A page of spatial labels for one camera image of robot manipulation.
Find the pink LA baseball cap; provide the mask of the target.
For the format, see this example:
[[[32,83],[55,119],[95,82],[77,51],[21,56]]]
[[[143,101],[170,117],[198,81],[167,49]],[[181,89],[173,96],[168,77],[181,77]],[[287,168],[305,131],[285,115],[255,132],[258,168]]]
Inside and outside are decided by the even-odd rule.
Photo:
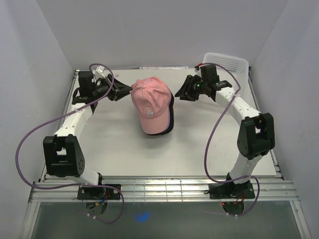
[[[143,131],[148,135],[164,135],[174,126],[174,97],[158,77],[137,80],[132,84],[131,99],[138,112]]]

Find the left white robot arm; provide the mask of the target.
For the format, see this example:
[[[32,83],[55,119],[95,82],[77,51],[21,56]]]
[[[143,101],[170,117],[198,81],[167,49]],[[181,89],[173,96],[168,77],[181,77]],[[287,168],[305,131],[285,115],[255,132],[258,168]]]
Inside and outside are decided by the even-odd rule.
[[[79,138],[98,106],[97,99],[106,96],[110,101],[118,101],[130,94],[132,88],[113,79],[111,74],[100,71],[78,71],[71,115],[67,116],[60,129],[43,140],[46,171],[50,176],[69,178],[76,183],[90,185],[89,194],[100,199],[106,193],[101,184],[102,176],[86,166]]]

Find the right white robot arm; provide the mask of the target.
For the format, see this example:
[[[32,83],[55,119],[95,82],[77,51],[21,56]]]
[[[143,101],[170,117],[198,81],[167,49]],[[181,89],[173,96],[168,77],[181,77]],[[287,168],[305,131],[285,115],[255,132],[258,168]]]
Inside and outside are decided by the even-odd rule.
[[[221,81],[217,68],[226,68],[216,63],[200,63],[195,67],[199,75],[188,75],[175,97],[195,102],[200,95],[206,95],[224,108],[239,125],[237,148],[239,155],[226,180],[221,181],[222,189],[231,198],[238,197],[247,187],[257,163],[275,147],[274,118],[270,113],[261,113],[252,108],[236,89]]]

